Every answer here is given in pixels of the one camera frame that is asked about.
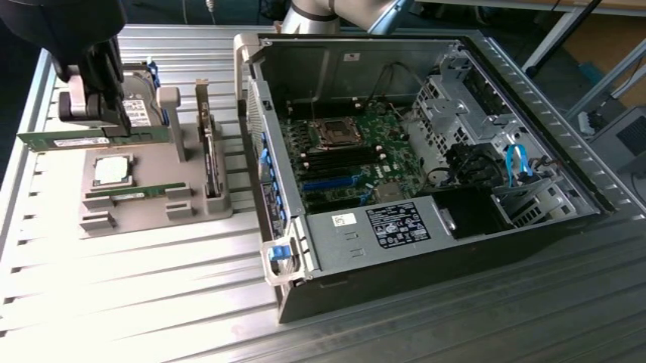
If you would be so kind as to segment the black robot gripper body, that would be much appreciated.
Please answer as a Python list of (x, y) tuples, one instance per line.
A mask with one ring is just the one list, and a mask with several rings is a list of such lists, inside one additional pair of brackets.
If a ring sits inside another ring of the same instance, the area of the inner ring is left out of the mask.
[(76, 67), (93, 81), (120, 64), (116, 35), (125, 25), (120, 1), (2, 1), (1, 21), (56, 60), (62, 81)]

